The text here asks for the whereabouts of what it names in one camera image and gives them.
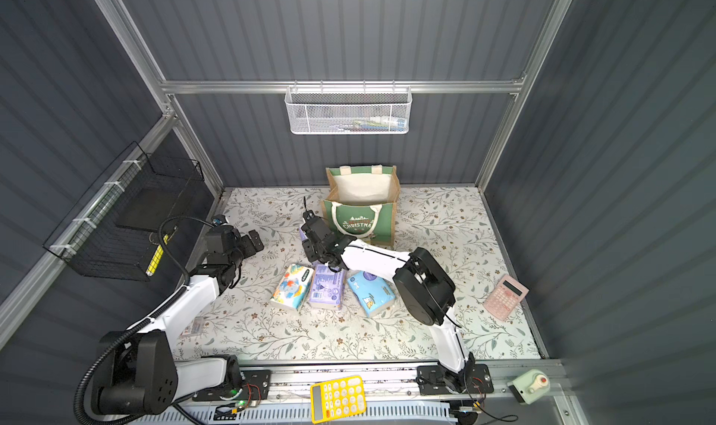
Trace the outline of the green Christmas burlap tote bag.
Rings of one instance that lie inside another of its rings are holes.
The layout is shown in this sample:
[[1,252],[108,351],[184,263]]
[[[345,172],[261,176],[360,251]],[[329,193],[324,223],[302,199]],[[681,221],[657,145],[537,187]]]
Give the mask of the green Christmas burlap tote bag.
[[370,244],[395,246],[397,167],[340,166],[328,168],[326,176],[330,191],[322,209],[329,227]]

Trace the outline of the blue cartoon tissue pack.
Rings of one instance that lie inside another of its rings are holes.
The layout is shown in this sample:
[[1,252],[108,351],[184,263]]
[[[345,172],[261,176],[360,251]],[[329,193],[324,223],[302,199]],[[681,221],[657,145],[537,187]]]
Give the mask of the blue cartoon tissue pack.
[[348,285],[368,318],[373,318],[389,309],[396,295],[389,283],[372,273],[358,271],[348,278]]

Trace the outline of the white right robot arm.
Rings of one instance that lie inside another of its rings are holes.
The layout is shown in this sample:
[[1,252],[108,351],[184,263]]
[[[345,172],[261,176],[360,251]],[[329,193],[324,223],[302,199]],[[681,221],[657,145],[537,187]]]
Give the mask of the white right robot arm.
[[430,329],[438,363],[451,376],[462,376],[474,358],[464,346],[456,319],[456,286],[432,254],[418,247],[397,252],[369,245],[330,229],[312,210],[303,213],[304,252],[333,270],[363,271],[392,283],[409,314]]

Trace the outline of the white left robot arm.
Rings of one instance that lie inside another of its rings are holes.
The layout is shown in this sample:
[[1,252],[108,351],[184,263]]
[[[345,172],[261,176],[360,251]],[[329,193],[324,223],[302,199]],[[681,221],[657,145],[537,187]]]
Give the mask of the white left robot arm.
[[177,361],[173,356],[179,336],[238,283],[244,259],[264,248],[257,231],[242,235],[228,224],[211,227],[205,242],[205,261],[190,272],[185,284],[141,321],[102,338],[97,360],[76,391],[78,417],[158,415],[201,391],[214,399],[244,396],[244,375],[236,358]]

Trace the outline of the purple tissue pack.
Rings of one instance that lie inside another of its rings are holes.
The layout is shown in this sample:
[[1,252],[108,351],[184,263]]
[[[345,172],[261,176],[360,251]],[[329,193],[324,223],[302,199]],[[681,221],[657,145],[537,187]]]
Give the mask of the purple tissue pack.
[[341,309],[345,276],[345,270],[334,271],[326,264],[318,264],[311,281],[309,305],[315,309]]

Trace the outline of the colourful white tissue pack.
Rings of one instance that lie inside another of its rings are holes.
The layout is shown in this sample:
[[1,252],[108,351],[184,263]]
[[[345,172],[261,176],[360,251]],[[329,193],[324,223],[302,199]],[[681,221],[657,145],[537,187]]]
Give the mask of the colourful white tissue pack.
[[291,264],[285,270],[268,303],[280,309],[299,311],[309,293],[314,274],[313,267]]

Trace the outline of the yellow tag in basket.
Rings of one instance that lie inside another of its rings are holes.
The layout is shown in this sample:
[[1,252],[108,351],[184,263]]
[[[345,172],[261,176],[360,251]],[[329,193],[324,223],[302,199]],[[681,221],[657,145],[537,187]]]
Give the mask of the yellow tag in basket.
[[152,277],[157,269],[158,265],[160,264],[160,261],[162,260],[162,257],[164,255],[164,250],[161,247],[161,245],[158,245],[156,248],[156,251],[154,251],[154,254],[152,255],[150,262],[147,266],[147,269],[145,270],[145,275],[148,277]]

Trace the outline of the small clear staples box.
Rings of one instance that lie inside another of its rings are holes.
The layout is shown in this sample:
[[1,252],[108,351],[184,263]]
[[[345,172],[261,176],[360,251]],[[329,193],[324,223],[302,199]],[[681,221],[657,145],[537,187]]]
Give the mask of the small clear staples box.
[[205,328],[205,318],[195,318],[181,333],[182,337],[200,336]]

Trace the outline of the yellow calculator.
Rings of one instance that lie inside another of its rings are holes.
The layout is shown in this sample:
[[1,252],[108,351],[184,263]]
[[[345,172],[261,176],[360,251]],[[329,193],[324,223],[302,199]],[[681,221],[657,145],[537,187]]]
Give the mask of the yellow calculator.
[[310,387],[311,421],[321,424],[367,412],[363,378],[351,376],[313,384]]

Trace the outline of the pink calculator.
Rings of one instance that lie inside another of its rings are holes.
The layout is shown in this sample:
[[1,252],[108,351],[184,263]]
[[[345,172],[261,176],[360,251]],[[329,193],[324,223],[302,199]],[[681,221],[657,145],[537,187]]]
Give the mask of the pink calculator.
[[483,307],[495,319],[505,322],[529,293],[529,289],[505,274],[485,300]]

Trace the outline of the mint green timer device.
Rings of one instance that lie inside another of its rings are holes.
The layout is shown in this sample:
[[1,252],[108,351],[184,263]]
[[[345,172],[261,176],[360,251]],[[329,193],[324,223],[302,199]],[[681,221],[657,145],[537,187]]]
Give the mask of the mint green timer device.
[[507,386],[520,404],[533,404],[549,392],[551,382],[543,371],[530,369]]

